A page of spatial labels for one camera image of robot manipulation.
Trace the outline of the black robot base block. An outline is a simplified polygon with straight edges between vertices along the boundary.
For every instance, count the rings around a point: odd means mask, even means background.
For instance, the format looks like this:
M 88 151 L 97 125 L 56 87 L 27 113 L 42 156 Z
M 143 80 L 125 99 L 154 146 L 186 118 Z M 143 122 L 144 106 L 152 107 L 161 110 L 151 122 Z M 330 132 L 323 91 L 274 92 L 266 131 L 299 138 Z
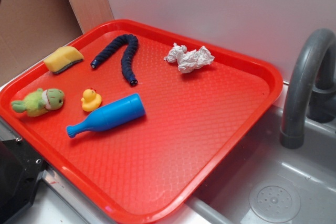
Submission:
M 10 223 L 34 204 L 45 167 L 26 140 L 1 141 L 1 223 Z

